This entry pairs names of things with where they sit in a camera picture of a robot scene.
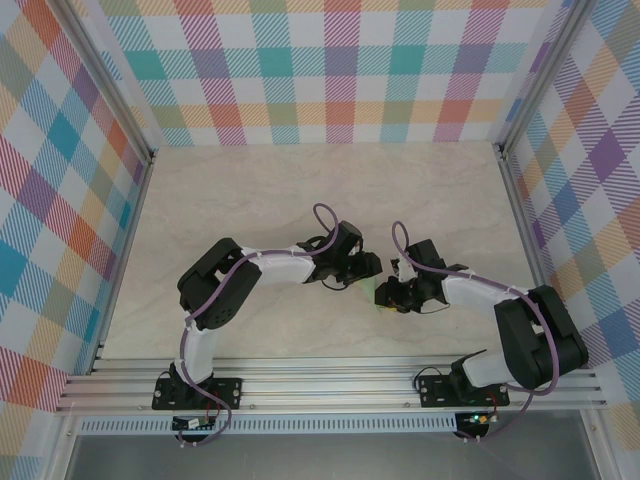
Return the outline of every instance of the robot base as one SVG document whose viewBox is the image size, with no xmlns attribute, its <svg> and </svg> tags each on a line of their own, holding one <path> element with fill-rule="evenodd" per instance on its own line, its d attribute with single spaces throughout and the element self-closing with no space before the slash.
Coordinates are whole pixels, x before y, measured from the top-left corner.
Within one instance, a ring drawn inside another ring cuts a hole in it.
<svg viewBox="0 0 640 480">
<path fill-rule="evenodd" d="M 151 408 L 153 410 L 216 410 L 217 405 L 184 383 L 175 373 L 169 378 L 158 378 Z M 231 410 L 240 408 L 242 398 L 241 378 L 209 377 L 198 386 L 223 400 Z"/>
<path fill-rule="evenodd" d="M 463 402 L 446 375 L 421 375 L 417 382 L 420 406 L 433 407 L 496 407 L 509 405 L 509 393 L 500 391 L 500 385 L 489 385 L 467 394 Z"/>
</svg>

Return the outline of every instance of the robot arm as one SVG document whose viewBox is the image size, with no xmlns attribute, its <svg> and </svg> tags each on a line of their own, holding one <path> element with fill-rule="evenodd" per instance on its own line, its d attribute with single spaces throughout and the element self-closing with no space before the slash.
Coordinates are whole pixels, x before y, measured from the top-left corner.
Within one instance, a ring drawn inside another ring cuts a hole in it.
<svg viewBox="0 0 640 480">
<path fill-rule="evenodd" d="M 326 237 L 314 237 L 284 249 L 292 252 L 289 255 L 258 255 L 236 270 L 219 297 L 195 318 L 187 334 L 184 362 L 195 383 L 200 384 L 211 377 L 218 329 L 231 321 L 254 287 L 276 283 L 313 283 L 329 276 L 346 287 L 382 272 L 380 259 L 363 251 L 360 231 L 345 221 L 340 222 L 336 241 L 325 252 L 313 257 L 293 255 L 294 252 L 309 252 L 323 247 L 332 234 L 333 231 Z M 255 252 L 258 250 L 241 247 L 231 238 L 218 241 L 178 281 L 182 308 L 186 312 L 198 310 L 231 267 Z M 175 384 L 180 386 L 184 383 L 184 389 L 188 391 L 182 369 L 175 368 L 178 362 L 176 359 L 172 364 L 170 376 Z"/>
<path fill-rule="evenodd" d="M 473 273 L 464 265 L 446 267 L 431 240 L 411 245 L 407 254 L 428 267 Z M 422 313 L 431 303 L 460 305 L 496 320 L 502 350 L 469 355 L 451 366 L 449 380 L 461 401 L 488 385 L 515 381 L 533 390 L 551 380 L 549 344 L 544 334 L 536 331 L 537 319 L 523 300 L 469 278 L 415 270 L 403 256 L 392 265 L 396 275 L 376 289 L 377 305 L 400 313 Z M 557 292 L 544 285 L 526 293 L 551 329 L 560 375 L 584 365 L 587 349 Z"/>
</svg>

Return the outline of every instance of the gray floor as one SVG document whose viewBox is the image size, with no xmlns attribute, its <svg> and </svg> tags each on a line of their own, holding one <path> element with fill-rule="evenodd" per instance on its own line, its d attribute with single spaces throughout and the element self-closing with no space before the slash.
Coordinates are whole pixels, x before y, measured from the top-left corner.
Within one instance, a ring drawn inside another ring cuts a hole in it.
<svg viewBox="0 0 640 480">
<path fill-rule="evenodd" d="M 81 437 L 68 480 L 599 478 L 578 412 L 531 412 L 508 434 L 226 435 L 200 449 L 172 437 Z"/>
</svg>

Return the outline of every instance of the colorful plaid pattern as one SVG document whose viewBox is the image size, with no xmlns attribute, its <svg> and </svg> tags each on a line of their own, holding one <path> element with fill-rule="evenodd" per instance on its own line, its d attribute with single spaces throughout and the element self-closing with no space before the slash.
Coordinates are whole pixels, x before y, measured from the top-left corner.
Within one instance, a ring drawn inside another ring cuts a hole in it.
<svg viewBox="0 0 640 480">
<path fill-rule="evenodd" d="M 551 47 L 553 43 L 556 41 L 556 39 L 558 38 L 558 35 L 560 34 L 562 27 L 564 26 L 564 22 L 567 19 L 567 15 L 569 14 L 569 11 L 571 10 L 571 7 L 573 6 L 574 3 L 575 3 L 575 0 L 564 0 L 562 2 L 561 7 L 558 9 L 558 12 L 556 13 L 556 17 L 553 20 L 553 23 L 551 24 L 551 28 L 549 28 L 549 31 L 545 36 L 544 42 L 542 42 L 542 46 L 540 47 L 540 50 L 538 50 L 538 54 L 536 55 L 535 60 L 531 64 L 531 68 L 529 68 L 529 71 L 527 72 L 527 76 L 525 77 L 524 82 L 522 82 L 522 85 L 520 86 L 520 90 L 518 90 L 518 95 L 515 101 L 513 102 L 513 104 L 511 105 L 511 109 L 507 114 L 507 118 L 504 122 L 504 125 L 502 126 L 502 129 L 498 134 L 497 143 L 501 144 L 505 141 L 507 133 L 509 132 L 511 125 L 513 124 L 513 120 L 518 114 L 518 111 L 522 106 L 522 102 L 524 102 L 524 99 L 527 98 L 527 95 L 529 95 L 529 92 L 531 91 L 531 87 L 533 87 L 533 85 L 535 84 L 536 78 L 538 77 L 538 71 L 540 70 L 540 66 L 542 65 L 542 62 L 544 62 L 544 60 L 546 59 L 547 54 L 551 51 Z"/>
<path fill-rule="evenodd" d="M 544 266 L 640 467 L 640 3 L 601 0 L 513 166 Z"/>
<path fill-rule="evenodd" d="M 0 478 L 35 478 L 143 164 L 44 0 L 0 14 Z"/>
<path fill-rule="evenodd" d="M 100 5 L 177 146 L 485 139 L 546 2 Z"/>
</svg>

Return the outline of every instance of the beige floor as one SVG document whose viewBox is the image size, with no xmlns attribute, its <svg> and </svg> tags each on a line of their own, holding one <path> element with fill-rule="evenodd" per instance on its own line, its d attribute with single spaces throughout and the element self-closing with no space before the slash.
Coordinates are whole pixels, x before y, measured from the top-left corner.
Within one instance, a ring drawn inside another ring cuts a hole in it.
<svg viewBox="0 0 640 480">
<path fill-rule="evenodd" d="M 183 328 L 176 282 L 218 239 L 286 247 L 323 234 L 330 204 L 365 249 L 396 257 L 390 227 L 432 238 L 448 263 L 530 287 L 531 275 L 489 143 L 298 145 L 160 152 L 106 342 L 105 358 L 172 357 Z M 373 282 L 261 287 L 220 330 L 220 357 L 459 354 L 498 345 L 467 310 L 379 311 Z"/>
</svg>

